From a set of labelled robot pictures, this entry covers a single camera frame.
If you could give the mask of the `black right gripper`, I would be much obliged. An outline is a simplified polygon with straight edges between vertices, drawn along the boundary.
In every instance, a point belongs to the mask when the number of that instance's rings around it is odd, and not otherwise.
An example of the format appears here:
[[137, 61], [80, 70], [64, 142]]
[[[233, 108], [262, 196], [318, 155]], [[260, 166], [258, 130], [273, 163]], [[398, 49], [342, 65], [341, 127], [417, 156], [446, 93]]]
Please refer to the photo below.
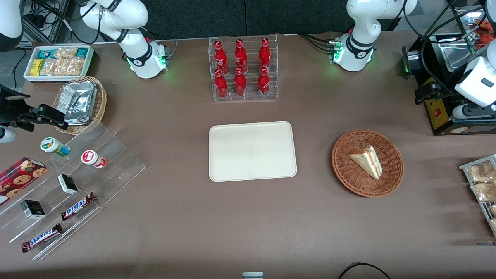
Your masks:
[[32, 112], [32, 106], [28, 106], [25, 99], [31, 95], [11, 90], [3, 85], [0, 86], [0, 123], [3, 126], [11, 126], [34, 132], [35, 124], [51, 125], [62, 130], [67, 130], [69, 124], [64, 121], [65, 114], [61, 111], [41, 104], [38, 107], [38, 116]]

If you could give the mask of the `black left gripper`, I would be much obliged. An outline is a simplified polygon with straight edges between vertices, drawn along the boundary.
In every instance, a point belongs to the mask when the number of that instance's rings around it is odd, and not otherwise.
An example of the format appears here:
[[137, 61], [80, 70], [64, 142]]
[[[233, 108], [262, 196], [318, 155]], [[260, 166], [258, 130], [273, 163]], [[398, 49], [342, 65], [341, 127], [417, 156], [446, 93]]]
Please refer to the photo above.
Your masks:
[[429, 100], [442, 100], [445, 105], [457, 106], [465, 104], [465, 97], [458, 93], [453, 86], [444, 83], [426, 82], [415, 90], [415, 105], [421, 105]]

